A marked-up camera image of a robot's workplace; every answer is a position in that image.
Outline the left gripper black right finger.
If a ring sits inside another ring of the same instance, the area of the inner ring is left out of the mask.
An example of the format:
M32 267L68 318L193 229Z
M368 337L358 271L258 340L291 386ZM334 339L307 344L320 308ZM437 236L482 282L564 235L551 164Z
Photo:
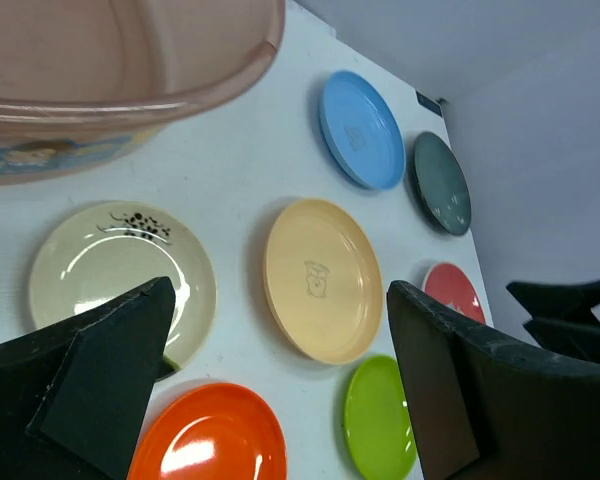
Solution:
M600 479L600 364L521 342L412 284L387 293L427 479Z

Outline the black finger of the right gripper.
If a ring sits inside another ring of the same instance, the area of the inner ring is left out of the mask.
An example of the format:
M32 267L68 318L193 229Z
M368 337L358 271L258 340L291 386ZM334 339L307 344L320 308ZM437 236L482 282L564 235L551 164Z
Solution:
M600 280L573 285L513 281L507 291L532 316L561 320L597 320Z
M600 364L600 325L532 318L524 328L546 350Z

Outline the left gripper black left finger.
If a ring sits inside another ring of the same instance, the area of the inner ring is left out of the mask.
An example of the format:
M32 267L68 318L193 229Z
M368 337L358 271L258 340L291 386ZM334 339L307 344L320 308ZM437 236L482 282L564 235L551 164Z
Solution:
M0 344L0 479L127 477L175 309L158 277Z

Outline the lime green plastic plate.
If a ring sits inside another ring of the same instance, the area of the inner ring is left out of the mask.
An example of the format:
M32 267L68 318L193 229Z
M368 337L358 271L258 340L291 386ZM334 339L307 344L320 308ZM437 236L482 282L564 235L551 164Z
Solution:
M396 360L376 355L353 373L344 400L343 429L351 458L366 479L404 479L417 447Z

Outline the orange plastic plate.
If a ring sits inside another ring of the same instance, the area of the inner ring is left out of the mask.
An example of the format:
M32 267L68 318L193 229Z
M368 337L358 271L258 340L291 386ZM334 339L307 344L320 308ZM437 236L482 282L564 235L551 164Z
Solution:
M285 479L286 444L273 410L234 383L197 387L171 403L140 441L130 479Z

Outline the cream plate with black flowers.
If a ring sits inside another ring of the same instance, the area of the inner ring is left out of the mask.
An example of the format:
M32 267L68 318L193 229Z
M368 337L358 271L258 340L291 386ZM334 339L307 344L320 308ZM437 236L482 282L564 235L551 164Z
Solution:
M73 214L42 243L27 300L41 329L98 307L154 278L168 277L175 307L158 377L186 366L209 336L218 301L209 255L169 212L131 202L97 203Z

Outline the beige plastic plate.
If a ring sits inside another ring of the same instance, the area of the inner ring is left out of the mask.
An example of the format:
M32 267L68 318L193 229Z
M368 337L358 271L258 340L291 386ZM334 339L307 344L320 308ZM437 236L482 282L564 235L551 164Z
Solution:
M304 355L345 365L369 350L384 311L383 279L371 242L345 210L322 199L284 208L262 273L276 323Z

